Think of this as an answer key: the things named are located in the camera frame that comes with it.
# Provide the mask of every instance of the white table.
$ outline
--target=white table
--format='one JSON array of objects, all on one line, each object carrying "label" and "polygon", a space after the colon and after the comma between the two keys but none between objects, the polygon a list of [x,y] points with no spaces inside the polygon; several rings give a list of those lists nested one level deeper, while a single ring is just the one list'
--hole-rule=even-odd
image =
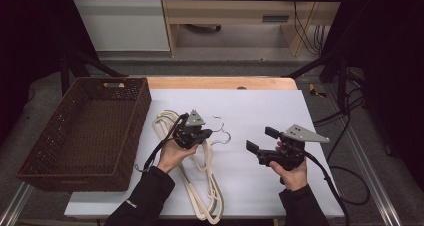
[{"label": "white table", "polygon": [[[219,129],[221,117],[225,130],[232,139],[228,144],[215,144],[212,168],[222,191],[225,209],[223,218],[278,218],[285,215],[278,193],[284,189],[279,176],[271,168],[259,165],[254,154],[246,150],[246,140],[261,149],[274,149],[276,140],[265,135],[270,126],[285,131],[298,124],[315,131],[303,94],[300,90],[228,90],[228,89],[152,89],[152,104],[148,112],[136,163],[143,167],[147,157],[159,143],[152,122],[166,109],[180,114],[192,109],[205,119],[204,128]],[[225,138],[214,133],[211,140]],[[314,155],[331,175],[319,143],[306,143],[306,151]],[[196,155],[202,159],[202,149]],[[184,160],[190,180],[207,201],[207,179],[195,168],[190,158]],[[324,176],[313,162],[308,160],[308,182],[324,214],[343,217],[344,214],[332,195]],[[69,201],[65,215],[76,218],[106,218],[131,194],[141,173],[133,170],[130,187],[126,192],[75,192]],[[161,213],[162,218],[195,218],[193,207],[178,169],[170,176],[176,186]]]}]

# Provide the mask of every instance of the table top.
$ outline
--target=table top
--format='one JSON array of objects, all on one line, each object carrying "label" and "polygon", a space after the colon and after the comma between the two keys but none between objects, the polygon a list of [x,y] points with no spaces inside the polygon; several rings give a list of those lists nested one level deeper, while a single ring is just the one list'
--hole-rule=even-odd
[{"label": "table top", "polygon": [[[140,136],[135,163],[144,165],[153,148],[159,143],[151,123],[160,111],[170,109],[183,114],[196,109],[206,121],[204,128],[210,129],[220,127],[221,122],[213,118],[219,116],[225,122],[225,130],[231,134],[228,144],[213,145],[212,170],[225,201],[223,218],[276,218],[285,215],[278,197],[284,186],[279,183],[279,177],[272,169],[259,165],[256,155],[246,150],[246,140],[258,144],[261,149],[273,149],[276,140],[264,134],[266,126],[285,131],[293,124],[298,124],[314,131],[303,94],[296,90],[293,80],[266,77],[149,77],[148,81],[152,104]],[[224,84],[229,89],[223,90]],[[276,88],[279,90],[273,90],[271,86],[264,89],[264,85],[278,85]],[[240,86],[255,90],[236,90]],[[214,133],[211,140],[220,137],[222,135]],[[314,155],[331,175],[321,145],[307,142],[305,149]],[[203,158],[200,147],[196,156]],[[198,193],[208,202],[206,175],[198,172],[191,160],[185,159],[183,164]],[[178,169],[171,171],[169,175],[176,186],[165,202],[161,217],[195,218]],[[126,192],[73,193],[65,215],[77,218],[107,217],[129,197],[140,176],[141,173],[133,170],[130,187]],[[321,170],[310,161],[308,182],[325,215],[343,216],[326,181],[323,180]]]}]

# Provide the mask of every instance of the person's right hand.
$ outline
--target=person's right hand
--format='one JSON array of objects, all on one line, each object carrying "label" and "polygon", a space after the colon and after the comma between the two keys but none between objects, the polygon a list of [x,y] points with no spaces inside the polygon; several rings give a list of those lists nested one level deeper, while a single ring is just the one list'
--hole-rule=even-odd
[{"label": "person's right hand", "polygon": [[[275,150],[280,151],[283,144],[280,141],[277,144],[278,146],[275,147]],[[281,176],[284,181],[284,185],[286,185],[288,190],[296,191],[308,184],[306,160],[303,160],[299,167],[294,168],[291,171],[285,170],[275,161],[271,161],[269,166],[274,170],[274,172]]]}]

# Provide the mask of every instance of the person's left hand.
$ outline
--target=person's left hand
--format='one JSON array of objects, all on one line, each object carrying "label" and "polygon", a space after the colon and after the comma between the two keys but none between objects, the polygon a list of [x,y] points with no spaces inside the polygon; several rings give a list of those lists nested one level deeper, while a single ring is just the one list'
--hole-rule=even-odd
[{"label": "person's left hand", "polygon": [[195,154],[198,146],[199,145],[196,144],[191,149],[185,149],[181,148],[174,139],[170,139],[161,149],[160,160],[157,167],[163,172],[169,173],[172,169],[177,167],[185,157]]}]

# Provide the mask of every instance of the cabinet door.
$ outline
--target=cabinet door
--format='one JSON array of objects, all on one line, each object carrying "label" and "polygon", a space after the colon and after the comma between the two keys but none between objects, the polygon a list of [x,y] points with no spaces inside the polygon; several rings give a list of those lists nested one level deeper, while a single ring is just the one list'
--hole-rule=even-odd
[{"label": "cabinet door", "polygon": [[169,51],[160,0],[75,0],[96,51]]}]

